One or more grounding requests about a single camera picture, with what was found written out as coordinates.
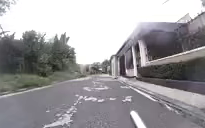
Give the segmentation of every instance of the curb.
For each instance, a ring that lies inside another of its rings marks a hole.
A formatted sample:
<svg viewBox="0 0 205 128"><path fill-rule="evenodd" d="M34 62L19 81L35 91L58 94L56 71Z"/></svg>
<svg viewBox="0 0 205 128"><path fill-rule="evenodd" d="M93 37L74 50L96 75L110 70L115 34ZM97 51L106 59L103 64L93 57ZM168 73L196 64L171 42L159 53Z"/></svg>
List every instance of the curb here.
<svg viewBox="0 0 205 128"><path fill-rule="evenodd" d="M199 124L200 126L205 127L205 113L202 112L199 108L196 108L194 106L185 104L181 101L174 100L169 97L154 93L148 89L144 89L142 87L136 86L128 82L127 80L121 80L120 77L118 78L118 81L126 84L127 86L131 86L135 89L138 89L144 93L151 95L154 99L158 100L160 103L167 104L171 106L172 108L183 112L184 117L190 118L196 124Z"/></svg>

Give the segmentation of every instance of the bush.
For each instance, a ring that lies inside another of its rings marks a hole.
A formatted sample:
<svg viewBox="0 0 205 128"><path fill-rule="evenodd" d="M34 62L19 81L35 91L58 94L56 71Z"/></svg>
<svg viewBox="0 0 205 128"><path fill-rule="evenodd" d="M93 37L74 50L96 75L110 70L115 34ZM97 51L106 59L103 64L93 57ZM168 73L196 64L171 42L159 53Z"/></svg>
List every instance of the bush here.
<svg viewBox="0 0 205 128"><path fill-rule="evenodd" d="M182 63L143 67L139 68L138 71L143 77L177 80L184 79L184 65Z"/></svg>
<svg viewBox="0 0 205 128"><path fill-rule="evenodd" d="M205 58L142 67L138 69L138 72L141 76L150 78L205 81Z"/></svg>

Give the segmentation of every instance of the white lane line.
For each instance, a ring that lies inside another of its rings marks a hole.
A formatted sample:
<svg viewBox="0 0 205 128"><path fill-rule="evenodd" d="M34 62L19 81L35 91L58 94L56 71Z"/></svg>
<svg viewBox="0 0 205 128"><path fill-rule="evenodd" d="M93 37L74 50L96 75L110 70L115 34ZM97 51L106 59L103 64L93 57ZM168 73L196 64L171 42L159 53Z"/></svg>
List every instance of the white lane line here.
<svg viewBox="0 0 205 128"><path fill-rule="evenodd" d="M15 92L15 93L10 93L10 94L6 94L6 95L1 95L0 99L7 98L7 97L10 97L10 96L20 95L20 94L27 93L27 92L33 92L33 91L37 91L37 90L41 90L41 89L50 88L50 87L52 87L54 85L69 83L69 82L78 81L78 80L83 81L83 80L88 80L88 79L89 78L87 77L87 78L78 78L78 79L73 79L73 80L67 80L67 81L63 81L63 82L60 82L60 83L55 83L55 84L47 85L47 86L44 86L44 87L39 87L39 88L29 89L29 90L26 90L26 91L21 91L21 92Z"/></svg>
<svg viewBox="0 0 205 128"><path fill-rule="evenodd" d="M148 94L146 94L146 93L144 93L144 92L142 92L142 91L139 91L138 89L135 89L135 88L133 88L133 87L131 87L131 86L130 86L130 88L131 88L132 90L134 90L134 91L140 93L141 95L145 96L146 98L148 98L148 99L150 99L150 100L152 100L152 101L157 102L157 100L153 99L150 95L148 95Z"/></svg>
<svg viewBox="0 0 205 128"><path fill-rule="evenodd" d="M139 117L137 112L131 111L130 115L137 128L146 128L145 124L143 123L142 119Z"/></svg>
<svg viewBox="0 0 205 128"><path fill-rule="evenodd" d="M27 93L27 92L33 92L33 91L37 91L37 90L41 90L41 89L45 89L45 88L50 88L50 87L52 87L52 86L53 86L53 85L48 85L48 86L45 86L45 87L34 88L34 89L27 90L27 91L16 92L16 93L10 93L10 94L7 94L7 95L2 95L2 96L0 96L0 99L2 99L2 98L7 98L7 97L10 97L10 96L20 95L20 94Z"/></svg>

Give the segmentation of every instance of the white road marking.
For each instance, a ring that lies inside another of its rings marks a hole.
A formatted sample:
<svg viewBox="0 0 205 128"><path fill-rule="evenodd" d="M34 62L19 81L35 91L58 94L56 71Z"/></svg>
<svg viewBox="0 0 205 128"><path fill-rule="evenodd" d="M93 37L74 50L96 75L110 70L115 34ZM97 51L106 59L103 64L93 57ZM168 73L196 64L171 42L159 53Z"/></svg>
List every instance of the white road marking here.
<svg viewBox="0 0 205 128"><path fill-rule="evenodd" d="M140 116L138 115L137 112L135 111L131 111L130 115L135 123L135 126L137 128L146 128L145 124L143 123L142 119L140 118Z"/></svg>
<svg viewBox="0 0 205 128"><path fill-rule="evenodd" d="M128 86L120 86L120 88L129 89L129 87L128 87Z"/></svg>
<svg viewBox="0 0 205 128"><path fill-rule="evenodd" d="M27 92L33 92L33 91L37 91L37 90L41 90L41 89L46 89L46 88L50 88L50 87L52 87L52 86L53 86L53 85L48 85L48 86L45 86L45 87L34 88L34 89L27 90L27 91L16 92L16 93L10 93L10 94L7 94L7 95L2 95L2 96L0 96L0 99L2 99L2 98L7 98L7 97L11 97L11 96L16 96L16 95L20 95L20 94L24 94L24 93L27 93Z"/></svg>
<svg viewBox="0 0 205 128"><path fill-rule="evenodd" d="M132 101L132 96L126 96L123 102L131 102Z"/></svg>
<svg viewBox="0 0 205 128"><path fill-rule="evenodd" d="M116 98L109 98L109 100L116 100Z"/></svg>
<svg viewBox="0 0 205 128"><path fill-rule="evenodd" d="M135 90L136 92L140 93L141 95L145 96L146 98L148 98L148 99L150 99L150 100L152 100L152 101L157 102L157 100L155 100L154 98L152 98L150 95L148 95L148 94L146 94L146 93L144 93L144 92L142 92L142 91L139 91L138 89L135 89L135 88L133 88L133 87L130 87L130 88L131 88L132 90Z"/></svg>

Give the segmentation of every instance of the building column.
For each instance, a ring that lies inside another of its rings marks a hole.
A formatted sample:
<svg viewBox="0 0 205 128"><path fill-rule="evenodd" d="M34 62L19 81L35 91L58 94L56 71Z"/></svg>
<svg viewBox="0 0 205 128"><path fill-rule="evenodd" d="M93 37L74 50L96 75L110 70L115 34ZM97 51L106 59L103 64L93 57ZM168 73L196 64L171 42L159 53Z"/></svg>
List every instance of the building column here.
<svg viewBox="0 0 205 128"><path fill-rule="evenodd" d="M127 70L127 57L126 55L124 54L124 57L125 57L125 75L128 74L128 70Z"/></svg>
<svg viewBox="0 0 205 128"><path fill-rule="evenodd" d="M132 58L133 58L133 67L134 67L134 76L138 76L137 72L137 62L136 62L136 51L135 51L135 46L132 46Z"/></svg>
<svg viewBox="0 0 205 128"><path fill-rule="evenodd" d="M117 75L120 76L120 57L117 58L117 64L118 64L118 73Z"/></svg>
<svg viewBox="0 0 205 128"><path fill-rule="evenodd" d="M146 66L146 62L148 59L147 47L143 40L138 40L139 50L140 50L140 58L141 58L141 66Z"/></svg>

